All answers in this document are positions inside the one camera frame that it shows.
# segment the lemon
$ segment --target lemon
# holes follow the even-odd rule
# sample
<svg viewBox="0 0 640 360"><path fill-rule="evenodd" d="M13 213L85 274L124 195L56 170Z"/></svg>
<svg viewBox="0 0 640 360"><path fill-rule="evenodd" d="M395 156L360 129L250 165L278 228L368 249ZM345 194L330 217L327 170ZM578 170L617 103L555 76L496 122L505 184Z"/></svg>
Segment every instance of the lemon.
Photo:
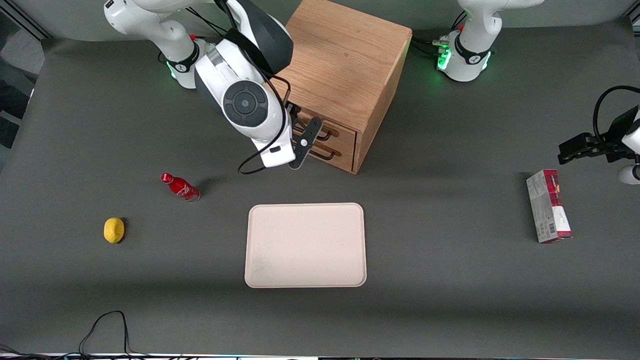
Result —
<svg viewBox="0 0 640 360"><path fill-rule="evenodd" d="M110 218L104 223L104 238L115 244L124 236L124 222L119 218Z"/></svg>

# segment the red bottle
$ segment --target red bottle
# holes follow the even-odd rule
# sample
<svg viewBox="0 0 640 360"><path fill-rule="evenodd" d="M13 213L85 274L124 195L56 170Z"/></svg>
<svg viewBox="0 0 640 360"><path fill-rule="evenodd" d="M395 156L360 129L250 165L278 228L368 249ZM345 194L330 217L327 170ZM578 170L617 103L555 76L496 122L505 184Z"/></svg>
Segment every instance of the red bottle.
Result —
<svg viewBox="0 0 640 360"><path fill-rule="evenodd" d="M179 197L182 197L187 202L196 202L200 199L200 192L194 188L191 184L181 177L173 177L171 174L165 172L160 177L165 184L169 185L169 189Z"/></svg>

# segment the white tray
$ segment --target white tray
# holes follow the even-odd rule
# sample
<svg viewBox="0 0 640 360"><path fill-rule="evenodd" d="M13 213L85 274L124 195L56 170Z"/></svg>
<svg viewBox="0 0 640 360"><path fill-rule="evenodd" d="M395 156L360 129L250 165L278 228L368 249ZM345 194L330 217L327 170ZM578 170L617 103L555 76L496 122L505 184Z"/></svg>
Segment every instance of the white tray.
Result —
<svg viewBox="0 0 640 360"><path fill-rule="evenodd" d="M361 286L366 279L360 205L256 205L249 212L248 286L341 288Z"/></svg>

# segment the wooden drawer cabinet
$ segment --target wooden drawer cabinet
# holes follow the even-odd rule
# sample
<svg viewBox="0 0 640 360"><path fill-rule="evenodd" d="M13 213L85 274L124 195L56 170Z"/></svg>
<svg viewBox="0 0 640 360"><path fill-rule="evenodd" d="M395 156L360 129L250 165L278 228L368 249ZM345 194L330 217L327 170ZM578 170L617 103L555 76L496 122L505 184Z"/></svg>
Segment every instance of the wooden drawer cabinet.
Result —
<svg viewBox="0 0 640 360"><path fill-rule="evenodd" d="M357 174L396 94L411 29L328 0L302 0L286 28L293 59L278 75L301 121L324 122L311 156Z"/></svg>

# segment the drawer handle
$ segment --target drawer handle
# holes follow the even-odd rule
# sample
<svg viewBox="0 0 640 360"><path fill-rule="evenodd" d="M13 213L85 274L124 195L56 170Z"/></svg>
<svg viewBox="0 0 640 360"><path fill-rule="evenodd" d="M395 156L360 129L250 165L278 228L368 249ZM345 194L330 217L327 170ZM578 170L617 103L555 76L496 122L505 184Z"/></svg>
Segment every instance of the drawer handle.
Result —
<svg viewBox="0 0 640 360"><path fill-rule="evenodd" d="M329 161L329 160L333 159L333 157L335 156L335 151L332 151L331 155L329 155L329 156L325 156L325 155L319 154L319 153L317 153L317 152L315 152L313 150L309 151L309 153L311 153L312 155L317 156L318 158L326 160L326 161Z"/></svg>
<svg viewBox="0 0 640 360"><path fill-rule="evenodd" d="M294 126L293 128L294 128L294 130L297 130L297 131L299 131L299 132L301 132L301 133L303 133L303 132L305 131L304 129L301 129L301 128L299 128L298 126ZM327 130L327 131L326 131L326 135L324 135L324 136L318 136L318 137L316 138L316 140L317 140L317 141L325 142L325 141L329 140L329 138L331 137L331 135L333 135L333 133L331 132L331 130Z"/></svg>
<svg viewBox="0 0 640 360"><path fill-rule="evenodd" d="M316 140L318 140L318 141L322 141L322 142L325 142L325 141L329 140L329 138L331 137L331 135L332 135L331 130L327 130L327 131L326 131L326 135L325 135L325 136L318 136L318 137L316 138Z"/></svg>

